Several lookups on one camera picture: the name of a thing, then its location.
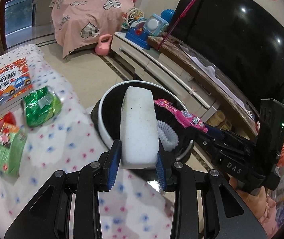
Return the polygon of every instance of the kettlebell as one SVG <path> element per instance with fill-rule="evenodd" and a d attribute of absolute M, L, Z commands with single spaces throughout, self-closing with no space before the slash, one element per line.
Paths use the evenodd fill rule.
<path fill-rule="evenodd" d="M 99 37 L 98 44 L 95 47 L 95 52 L 99 56 L 107 56 L 108 53 L 110 52 L 110 43 L 112 40 L 112 35 L 111 34 L 105 34 Z M 102 42 L 102 39 L 108 38 L 108 41 Z"/>

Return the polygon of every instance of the pink cloth cover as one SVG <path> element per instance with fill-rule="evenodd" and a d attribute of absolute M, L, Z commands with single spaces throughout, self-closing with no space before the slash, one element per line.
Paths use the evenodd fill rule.
<path fill-rule="evenodd" d="M 134 7 L 132 0 L 52 0 L 55 39 L 63 58 L 75 49 L 98 42 L 104 34 L 121 29 L 122 15 Z"/>
<path fill-rule="evenodd" d="M 269 196 L 266 197 L 266 210 L 264 215 L 259 219 L 267 233 L 267 237 L 272 238 L 278 230 L 278 225 L 275 220 L 276 217 L 276 202 Z"/>

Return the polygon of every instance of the blue cartoon car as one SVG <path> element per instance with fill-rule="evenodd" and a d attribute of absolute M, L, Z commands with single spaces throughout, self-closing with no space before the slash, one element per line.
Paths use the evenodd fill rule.
<path fill-rule="evenodd" d="M 31 83 L 31 80 L 28 76 L 21 76 L 15 79 L 13 82 L 9 84 L 7 88 L 3 90 L 3 96 L 13 95 L 16 90 L 21 89 L 23 86 L 27 86 Z"/>

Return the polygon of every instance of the metal screw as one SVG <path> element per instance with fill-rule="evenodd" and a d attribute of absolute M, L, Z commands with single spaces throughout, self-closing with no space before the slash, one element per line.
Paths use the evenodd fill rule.
<path fill-rule="evenodd" d="M 219 171 L 218 170 L 210 170 L 210 175 L 217 177 L 219 175 Z"/>
<path fill-rule="evenodd" d="M 98 167 L 100 166 L 100 163 L 99 163 L 99 162 L 92 162 L 92 163 L 90 164 L 90 166 L 91 166 L 92 168 L 98 168 Z"/>
<path fill-rule="evenodd" d="M 175 163 L 174 163 L 174 166 L 175 166 L 176 168 L 182 168 L 182 167 L 183 167 L 183 164 L 180 163 L 180 162 L 175 162 Z"/>
<path fill-rule="evenodd" d="M 56 171 L 55 173 L 54 173 L 54 175 L 55 175 L 55 177 L 61 177 L 62 175 L 63 175 L 63 171 Z"/>

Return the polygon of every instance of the green snack bag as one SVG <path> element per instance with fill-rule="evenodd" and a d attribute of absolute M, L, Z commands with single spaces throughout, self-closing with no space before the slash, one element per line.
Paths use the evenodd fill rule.
<path fill-rule="evenodd" d="M 21 104 L 29 127 L 40 126 L 62 109 L 60 99 L 50 86 L 31 92 L 23 98 Z"/>
<path fill-rule="evenodd" d="M 0 133 L 0 171 L 17 177 L 27 134 L 15 125 L 4 123 Z"/>

